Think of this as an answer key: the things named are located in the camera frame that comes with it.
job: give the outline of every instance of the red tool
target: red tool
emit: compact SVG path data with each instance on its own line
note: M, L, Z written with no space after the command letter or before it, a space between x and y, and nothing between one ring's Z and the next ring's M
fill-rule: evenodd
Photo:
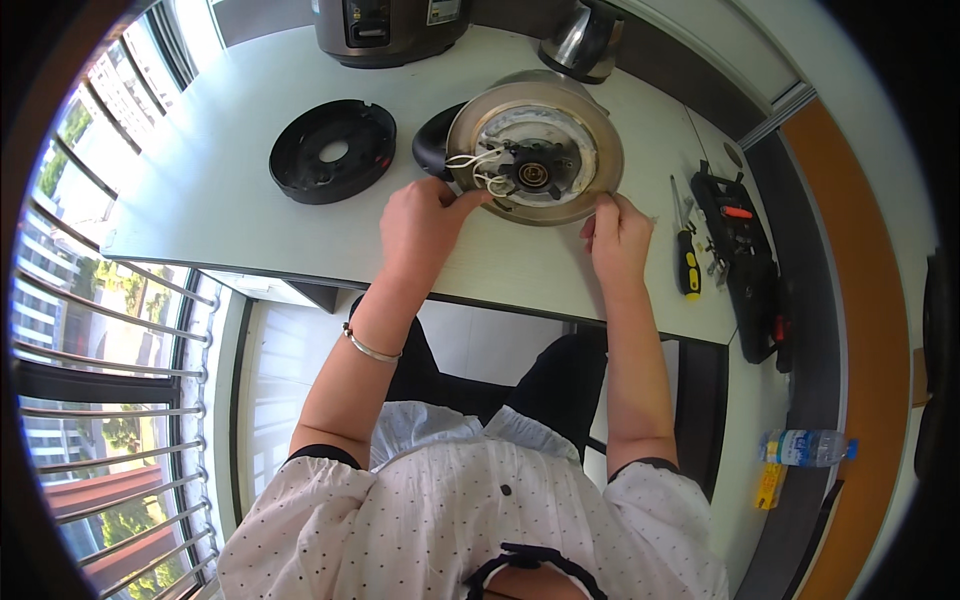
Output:
M736 206L720 206L720 214L737 219L753 219L754 213Z

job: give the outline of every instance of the floor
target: floor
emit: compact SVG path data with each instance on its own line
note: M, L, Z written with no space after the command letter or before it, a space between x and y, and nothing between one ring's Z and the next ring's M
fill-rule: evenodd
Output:
M341 290L336 314L319 308L259 301L254 307L240 380L237 452L241 508L250 508L287 457L306 393L360 292ZM442 372L516 385L537 355L563 334L559 321L428 300L419 313ZM676 342L663 343L676 398ZM607 440L606 381L591 435ZM584 471L602 490L604 456L587 449Z

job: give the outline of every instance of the orange wall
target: orange wall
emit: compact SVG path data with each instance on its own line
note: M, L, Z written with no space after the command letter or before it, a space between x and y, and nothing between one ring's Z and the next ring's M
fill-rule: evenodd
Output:
M846 598L897 483L910 411L910 344L900 272L870 184L815 100L781 128L823 217L840 281L848 354L848 438L859 439L823 550L800 597Z

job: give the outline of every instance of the black plastic base cover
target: black plastic base cover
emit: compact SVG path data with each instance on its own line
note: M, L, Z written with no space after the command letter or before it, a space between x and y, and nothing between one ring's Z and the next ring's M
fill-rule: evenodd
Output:
M320 159L332 143L347 153ZM331 204L359 194L386 173L394 159L396 123L383 107L336 100L297 117L276 139L270 175L283 193L303 204Z

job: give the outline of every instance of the woman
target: woman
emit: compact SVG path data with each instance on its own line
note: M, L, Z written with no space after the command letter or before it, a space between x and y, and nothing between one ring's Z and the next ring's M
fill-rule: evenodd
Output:
M489 199L456 198L430 178L387 202L383 269L307 395L290 458L224 548L227 598L727 597L726 569L706 549L709 505L676 467L643 281L653 224L622 196L601 196L580 233L608 319L611 482L602 495L580 464L598 364L603 376L596 351L587 384L576 365L541 369L545 352L532 372L565 373L568 385L553 390L567 397L553 403L542 392L549 378L533 376L486 427L416 401L427 398L384 404L392 380L409 379L395 377L397 359L461 225ZM593 395L580 402L589 412L561 388Z

